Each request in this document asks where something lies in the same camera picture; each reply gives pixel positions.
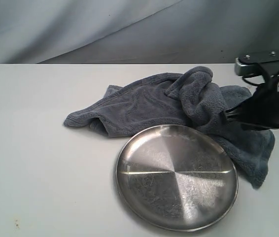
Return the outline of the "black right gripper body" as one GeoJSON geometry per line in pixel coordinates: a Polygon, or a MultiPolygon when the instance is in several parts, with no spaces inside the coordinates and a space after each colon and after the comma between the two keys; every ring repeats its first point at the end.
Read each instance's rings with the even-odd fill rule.
{"type": "Polygon", "coordinates": [[[279,129],[279,71],[263,76],[264,83],[257,87],[252,96],[251,117],[253,124],[273,123],[273,129],[279,129]]]}

